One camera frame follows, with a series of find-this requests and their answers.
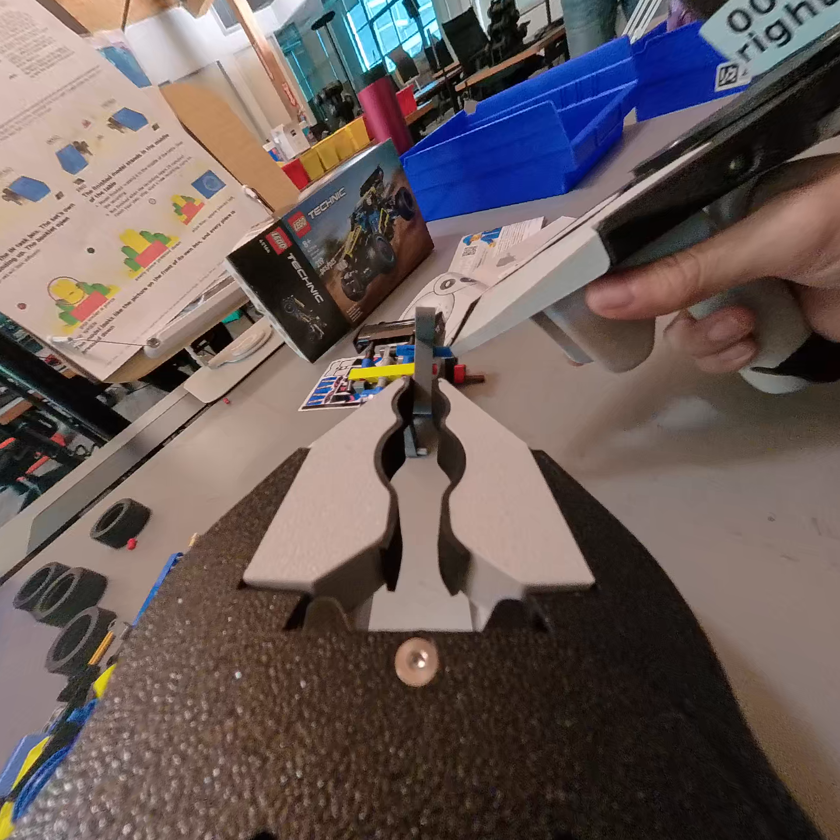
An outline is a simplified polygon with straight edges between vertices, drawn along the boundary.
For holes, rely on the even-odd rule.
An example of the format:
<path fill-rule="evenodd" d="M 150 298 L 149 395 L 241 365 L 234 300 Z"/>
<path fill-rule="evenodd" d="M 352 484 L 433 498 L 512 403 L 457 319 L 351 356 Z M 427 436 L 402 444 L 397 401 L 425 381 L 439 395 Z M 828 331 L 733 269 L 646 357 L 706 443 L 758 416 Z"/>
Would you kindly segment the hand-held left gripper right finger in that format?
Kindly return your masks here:
<path fill-rule="evenodd" d="M 435 429 L 448 479 L 438 567 L 473 630 L 500 603 L 589 590 L 593 572 L 530 447 L 446 381 L 435 382 Z"/>

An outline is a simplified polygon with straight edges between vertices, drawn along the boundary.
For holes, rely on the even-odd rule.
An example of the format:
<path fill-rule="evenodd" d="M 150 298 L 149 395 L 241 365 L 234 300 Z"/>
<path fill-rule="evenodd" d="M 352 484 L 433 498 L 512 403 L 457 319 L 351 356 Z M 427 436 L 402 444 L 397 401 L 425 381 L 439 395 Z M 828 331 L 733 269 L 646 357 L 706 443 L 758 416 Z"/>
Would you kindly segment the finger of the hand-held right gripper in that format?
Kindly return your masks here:
<path fill-rule="evenodd" d="M 478 299 L 451 343 L 465 355 L 533 316 L 544 314 L 549 332 L 576 360 L 615 359 L 614 331 L 581 302 L 582 289 L 612 261 L 593 225 L 573 225 L 546 239 Z"/>
<path fill-rule="evenodd" d="M 648 193 L 670 172 L 671 164 L 636 172 L 628 185 L 582 216 L 563 217 L 546 226 L 534 239 L 537 245 L 530 253 L 514 256 L 510 252 L 494 287 L 582 287 L 597 279 L 594 270 L 603 268 L 607 272 L 613 267 L 611 253 L 599 234 L 599 224 L 628 207 L 631 199 Z"/>

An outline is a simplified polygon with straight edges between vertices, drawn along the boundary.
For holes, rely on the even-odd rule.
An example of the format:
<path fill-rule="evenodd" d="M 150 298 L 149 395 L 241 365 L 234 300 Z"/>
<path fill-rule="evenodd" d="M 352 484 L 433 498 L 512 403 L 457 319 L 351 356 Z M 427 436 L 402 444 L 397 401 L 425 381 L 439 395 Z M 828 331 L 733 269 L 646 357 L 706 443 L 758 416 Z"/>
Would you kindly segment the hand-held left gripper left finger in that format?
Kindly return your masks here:
<path fill-rule="evenodd" d="M 411 381 L 396 380 L 309 447 L 245 585 L 329 597 L 346 612 L 396 589 L 403 536 L 392 478 L 412 407 Z"/>

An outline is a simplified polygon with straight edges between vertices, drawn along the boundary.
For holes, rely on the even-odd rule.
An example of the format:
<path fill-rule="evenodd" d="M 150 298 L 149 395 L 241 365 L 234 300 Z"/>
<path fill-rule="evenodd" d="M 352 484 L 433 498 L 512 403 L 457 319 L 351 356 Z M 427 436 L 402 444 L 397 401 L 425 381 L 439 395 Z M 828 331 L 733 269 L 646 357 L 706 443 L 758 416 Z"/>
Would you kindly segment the grey bent lego beam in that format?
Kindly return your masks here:
<path fill-rule="evenodd" d="M 445 347 L 445 319 L 436 307 L 416 307 L 414 347 L 413 415 L 404 433 L 409 458 L 426 456 L 434 436 L 434 352 Z"/>

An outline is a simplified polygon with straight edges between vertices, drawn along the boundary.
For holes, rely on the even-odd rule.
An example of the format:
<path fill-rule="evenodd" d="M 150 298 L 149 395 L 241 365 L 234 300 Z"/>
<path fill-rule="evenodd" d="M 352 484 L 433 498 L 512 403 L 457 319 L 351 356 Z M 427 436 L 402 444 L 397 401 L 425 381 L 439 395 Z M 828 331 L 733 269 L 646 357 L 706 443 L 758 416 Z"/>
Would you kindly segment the lego instruction booklet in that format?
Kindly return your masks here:
<path fill-rule="evenodd" d="M 544 218 L 535 217 L 461 237 L 448 269 L 415 295 L 401 319 L 414 321 L 417 308 L 434 308 L 443 317 L 444 344 L 450 345 L 478 300 L 498 283 L 510 252 L 530 253 L 543 231 Z"/>

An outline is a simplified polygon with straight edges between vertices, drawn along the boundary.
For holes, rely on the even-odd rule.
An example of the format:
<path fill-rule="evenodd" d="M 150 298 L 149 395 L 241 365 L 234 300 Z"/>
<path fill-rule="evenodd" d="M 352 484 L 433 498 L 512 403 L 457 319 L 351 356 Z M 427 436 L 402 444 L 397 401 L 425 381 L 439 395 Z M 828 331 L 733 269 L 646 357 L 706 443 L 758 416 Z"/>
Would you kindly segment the lego sticker sheet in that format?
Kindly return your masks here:
<path fill-rule="evenodd" d="M 361 365 L 359 355 L 331 361 L 298 411 L 305 413 L 363 404 L 364 394 L 354 391 L 350 382 L 350 371 Z"/>

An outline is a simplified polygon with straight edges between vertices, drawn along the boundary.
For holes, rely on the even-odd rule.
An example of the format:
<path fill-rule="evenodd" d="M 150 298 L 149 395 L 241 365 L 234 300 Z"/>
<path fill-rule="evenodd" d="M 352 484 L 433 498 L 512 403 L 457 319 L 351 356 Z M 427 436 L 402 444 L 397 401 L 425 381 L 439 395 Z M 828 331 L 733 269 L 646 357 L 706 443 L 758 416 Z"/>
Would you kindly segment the partly built lego model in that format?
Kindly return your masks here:
<path fill-rule="evenodd" d="M 353 337 L 357 361 L 346 374 L 351 389 L 364 394 L 378 393 L 394 379 L 414 375 L 416 336 L 413 319 L 377 322 L 360 328 Z M 438 339 L 434 339 L 433 360 L 433 374 L 456 387 L 483 384 L 487 380 L 484 374 L 472 372 L 460 363 Z"/>

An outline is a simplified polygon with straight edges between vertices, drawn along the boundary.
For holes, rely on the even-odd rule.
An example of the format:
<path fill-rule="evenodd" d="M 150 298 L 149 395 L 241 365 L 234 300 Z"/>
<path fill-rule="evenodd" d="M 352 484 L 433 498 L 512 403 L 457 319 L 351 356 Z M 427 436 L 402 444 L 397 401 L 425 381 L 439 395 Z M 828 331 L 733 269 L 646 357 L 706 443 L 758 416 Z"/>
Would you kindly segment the lego set box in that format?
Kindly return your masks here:
<path fill-rule="evenodd" d="M 346 161 L 226 267 L 283 342 L 319 361 L 434 251 L 391 139 Z"/>

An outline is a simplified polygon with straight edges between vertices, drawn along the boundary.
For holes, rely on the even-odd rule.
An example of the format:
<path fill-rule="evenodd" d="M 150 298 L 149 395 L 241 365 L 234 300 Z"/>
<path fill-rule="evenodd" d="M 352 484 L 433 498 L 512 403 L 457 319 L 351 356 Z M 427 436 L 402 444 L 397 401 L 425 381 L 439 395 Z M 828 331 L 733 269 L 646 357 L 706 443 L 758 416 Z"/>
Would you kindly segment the pile of loose lego parts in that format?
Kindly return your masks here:
<path fill-rule="evenodd" d="M 116 643 L 128 640 L 167 576 L 185 556 L 185 552 L 178 552 L 168 558 L 135 618 L 129 623 L 116 618 L 88 665 L 66 676 L 51 719 L 40 731 L 22 738 L 10 754 L 2 769 L 1 838 L 11 837 L 16 824 L 67 759 L 116 669 L 119 653 L 110 658 L 107 654 Z"/>

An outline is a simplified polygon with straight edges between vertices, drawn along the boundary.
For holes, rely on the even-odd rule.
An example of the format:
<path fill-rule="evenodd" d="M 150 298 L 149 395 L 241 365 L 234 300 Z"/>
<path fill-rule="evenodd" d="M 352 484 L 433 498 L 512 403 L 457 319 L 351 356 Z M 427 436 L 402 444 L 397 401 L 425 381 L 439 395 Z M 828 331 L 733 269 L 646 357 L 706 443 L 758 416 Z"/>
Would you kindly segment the person's right hand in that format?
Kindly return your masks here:
<path fill-rule="evenodd" d="M 688 249 L 594 281 L 585 301 L 614 320 L 674 313 L 665 335 L 677 351 L 706 373 L 729 373 L 759 352 L 754 313 L 732 306 L 695 319 L 688 309 L 764 278 L 788 281 L 811 330 L 838 342 L 838 154 L 791 161 L 769 173 L 745 218 Z"/>

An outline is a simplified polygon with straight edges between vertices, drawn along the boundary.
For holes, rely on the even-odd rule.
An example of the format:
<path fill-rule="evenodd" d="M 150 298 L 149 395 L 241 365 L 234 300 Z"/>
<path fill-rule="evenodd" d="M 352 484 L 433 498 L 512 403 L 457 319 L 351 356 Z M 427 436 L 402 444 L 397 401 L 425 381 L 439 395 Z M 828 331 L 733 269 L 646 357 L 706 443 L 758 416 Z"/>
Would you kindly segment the large blue plastic bin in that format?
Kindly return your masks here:
<path fill-rule="evenodd" d="M 622 138 L 636 101 L 633 46 L 616 38 L 457 113 L 402 167 L 428 222 L 566 194 Z"/>

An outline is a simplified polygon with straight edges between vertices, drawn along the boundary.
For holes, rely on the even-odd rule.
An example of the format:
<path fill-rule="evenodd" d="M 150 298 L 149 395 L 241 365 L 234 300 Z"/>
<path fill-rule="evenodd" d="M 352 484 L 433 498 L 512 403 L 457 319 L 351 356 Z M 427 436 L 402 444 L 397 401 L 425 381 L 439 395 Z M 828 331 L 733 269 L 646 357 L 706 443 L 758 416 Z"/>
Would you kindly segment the small blue plastic bin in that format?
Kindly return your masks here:
<path fill-rule="evenodd" d="M 632 43 L 638 123 L 738 94 L 750 84 L 748 69 L 718 53 L 700 28 L 701 22 L 674 29 L 662 23 Z"/>

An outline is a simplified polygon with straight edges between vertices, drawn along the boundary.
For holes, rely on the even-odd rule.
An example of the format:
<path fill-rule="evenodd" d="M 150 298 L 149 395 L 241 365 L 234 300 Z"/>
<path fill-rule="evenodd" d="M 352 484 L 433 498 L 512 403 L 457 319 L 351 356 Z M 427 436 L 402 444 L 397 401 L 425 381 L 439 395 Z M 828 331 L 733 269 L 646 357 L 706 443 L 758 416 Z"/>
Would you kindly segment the black office chair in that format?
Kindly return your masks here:
<path fill-rule="evenodd" d="M 490 42 L 473 7 L 444 21 L 444 35 L 465 75 L 469 76 L 490 60 Z"/>

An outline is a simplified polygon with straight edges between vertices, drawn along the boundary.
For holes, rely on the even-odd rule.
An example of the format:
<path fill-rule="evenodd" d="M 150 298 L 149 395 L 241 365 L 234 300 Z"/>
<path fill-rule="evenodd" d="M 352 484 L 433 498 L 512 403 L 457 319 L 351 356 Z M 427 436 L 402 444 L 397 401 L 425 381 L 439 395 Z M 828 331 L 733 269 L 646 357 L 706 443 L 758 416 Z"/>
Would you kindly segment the maroon cylinder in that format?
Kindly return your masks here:
<path fill-rule="evenodd" d="M 414 140 L 396 96 L 393 79 L 384 76 L 358 93 L 367 128 L 377 143 L 391 140 L 398 155 L 409 151 Z"/>

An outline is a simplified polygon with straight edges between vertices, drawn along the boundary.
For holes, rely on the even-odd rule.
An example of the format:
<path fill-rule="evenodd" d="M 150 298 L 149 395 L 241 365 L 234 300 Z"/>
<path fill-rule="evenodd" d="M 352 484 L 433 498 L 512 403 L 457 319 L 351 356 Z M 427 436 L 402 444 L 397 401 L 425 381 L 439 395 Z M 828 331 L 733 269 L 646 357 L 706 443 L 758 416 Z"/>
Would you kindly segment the white poster stand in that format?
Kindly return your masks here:
<path fill-rule="evenodd" d="M 221 269 L 208 290 L 145 341 L 136 360 L 158 364 L 177 352 L 191 349 L 200 336 L 221 325 L 226 317 L 248 302 L 236 279 Z M 184 387 L 203 404 L 222 401 L 222 396 L 228 396 L 283 344 L 270 322 L 260 318 L 227 348 L 212 352 L 207 360 L 194 356 L 198 371 L 187 378 Z"/>

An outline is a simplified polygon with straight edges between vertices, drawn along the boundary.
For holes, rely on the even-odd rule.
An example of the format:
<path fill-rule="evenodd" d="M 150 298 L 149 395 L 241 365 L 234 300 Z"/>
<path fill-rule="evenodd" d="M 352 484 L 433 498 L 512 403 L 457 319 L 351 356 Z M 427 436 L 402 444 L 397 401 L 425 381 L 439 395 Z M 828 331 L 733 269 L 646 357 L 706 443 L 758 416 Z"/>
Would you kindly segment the row of yellow plastic bins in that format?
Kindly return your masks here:
<path fill-rule="evenodd" d="M 368 125 L 362 115 L 301 152 L 299 160 L 309 182 L 315 182 L 342 162 L 364 151 L 371 143 Z"/>

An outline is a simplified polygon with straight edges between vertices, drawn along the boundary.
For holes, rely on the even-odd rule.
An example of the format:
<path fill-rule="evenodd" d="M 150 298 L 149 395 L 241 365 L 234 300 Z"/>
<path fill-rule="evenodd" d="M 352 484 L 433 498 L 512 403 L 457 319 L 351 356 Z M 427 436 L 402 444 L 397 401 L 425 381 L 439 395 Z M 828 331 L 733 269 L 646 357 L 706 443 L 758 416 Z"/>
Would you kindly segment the black floor lamp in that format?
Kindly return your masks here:
<path fill-rule="evenodd" d="M 358 99 L 354 78 L 350 72 L 350 67 L 343 57 L 343 53 L 333 32 L 334 19 L 334 8 L 329 8 L 325 11 L 323 10 L 322 13 L 311 23 L 311 31 L 319 36 L 322 46 L 324 47 L 324 52 L 336 77 L 336 81 L 341 81 L 343 87 L 347 88 L 350 101 L 353 105 L 353 117 L 356 119 L 361 116 L 362 108 Z"/>

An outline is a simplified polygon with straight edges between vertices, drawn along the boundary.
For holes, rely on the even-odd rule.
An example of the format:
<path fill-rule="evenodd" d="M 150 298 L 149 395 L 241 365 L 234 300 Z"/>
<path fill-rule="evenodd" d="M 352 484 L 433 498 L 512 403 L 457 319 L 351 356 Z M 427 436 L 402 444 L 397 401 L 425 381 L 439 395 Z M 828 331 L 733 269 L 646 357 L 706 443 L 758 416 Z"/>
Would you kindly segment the black metal rack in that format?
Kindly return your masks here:
<path fill-rule="evenodd" d="M 1 338 L 2 501 L 26 508 L 125 431 L 130 421 L 103 401 L 106 387 L 59 372 L 13 339 Z"/>

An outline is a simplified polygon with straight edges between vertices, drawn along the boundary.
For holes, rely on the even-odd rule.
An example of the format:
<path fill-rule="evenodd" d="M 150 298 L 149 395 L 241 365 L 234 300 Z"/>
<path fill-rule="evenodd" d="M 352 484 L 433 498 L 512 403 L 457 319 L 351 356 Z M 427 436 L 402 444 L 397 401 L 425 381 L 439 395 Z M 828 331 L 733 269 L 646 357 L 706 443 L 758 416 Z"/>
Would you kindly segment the brown cardboard panel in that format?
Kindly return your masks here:
<path fill-rule="evenodd" d="M 224 99 L 189 82 L 159 90 L 183 127 L 275 215 L 298 204 L 299 190 Z"/>

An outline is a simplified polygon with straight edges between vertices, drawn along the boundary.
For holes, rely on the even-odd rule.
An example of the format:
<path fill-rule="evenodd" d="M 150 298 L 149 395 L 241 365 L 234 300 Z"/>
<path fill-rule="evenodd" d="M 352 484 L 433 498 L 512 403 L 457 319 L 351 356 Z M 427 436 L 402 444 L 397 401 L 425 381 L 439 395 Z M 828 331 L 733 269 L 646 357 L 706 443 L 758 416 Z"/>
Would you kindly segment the printed instruction poster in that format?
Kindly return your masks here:
<path fill-rule="evenodd" d="M 104 381 L 269 216 L 38 2 L 1 18 L 2 314 Z"/>

